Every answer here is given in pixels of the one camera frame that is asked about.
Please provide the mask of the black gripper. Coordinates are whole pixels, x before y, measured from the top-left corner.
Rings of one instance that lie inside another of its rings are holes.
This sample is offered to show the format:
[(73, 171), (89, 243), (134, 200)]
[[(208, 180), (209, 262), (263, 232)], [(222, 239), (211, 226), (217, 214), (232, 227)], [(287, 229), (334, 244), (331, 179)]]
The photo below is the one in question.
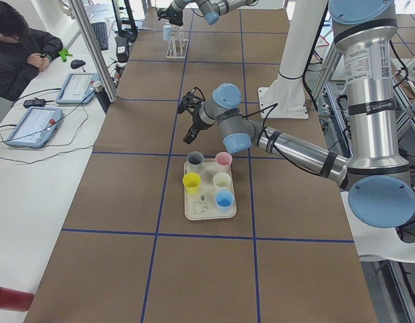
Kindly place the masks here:
[(177, 112), (182, 114), (188, 112), (192, 116), (192, 125), (183, 141), (190, 145), (196, 140), (200, 131), (208, 130), (216, 123), (215, 118), (208, 115), (205, 111), (204, 104), (206, 98), (198, 87), (193, 87), (182, 98), (178, 105)]
[(183, 26), (183, 12), (175, 10), (172, 6), (168, 8), (160, 8), (156, 11), (158, 21), (168, 20), (168, 22), (175, 26)]

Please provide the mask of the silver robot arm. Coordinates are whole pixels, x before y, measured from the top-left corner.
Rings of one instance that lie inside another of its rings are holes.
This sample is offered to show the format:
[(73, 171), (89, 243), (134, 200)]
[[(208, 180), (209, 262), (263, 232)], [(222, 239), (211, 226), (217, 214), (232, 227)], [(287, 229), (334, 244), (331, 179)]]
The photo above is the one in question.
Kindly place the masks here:
[[(363, 223), (378, 228), (408, 223), (415, 193), (397, 139), (390, 46), (396, 32), (393, 1), (299, 1), (278, 76), (258, 90), (261, 119), (241, 114), (242, 94), (232, 83), (208, 98), (194, 87), (177, 108), (192, 117), (184, 142), (217, 126), (229, 153), (258, 147), (334, 181)], [(306, 118), (305, 94), (315, 111), (328, 109), (336, 117), (338, 148), (345, 155), (266, 125), (266, 118)]]
[(223, 0), (223, 1), (209, 1), (209, 0), (174, 0), (166, 8), (157, 10), (158, 20), (168, 20), (168, 22), (175, 26), (183, 26), (183, 10), (190, 3), (195, 3), (201, 12), (201, 16), (205, 19), (208, 25), (214, 25), (221, 15), (226, 15), (230, 11), (244, 6), (252, 6), (257, 1), (252, 0)]

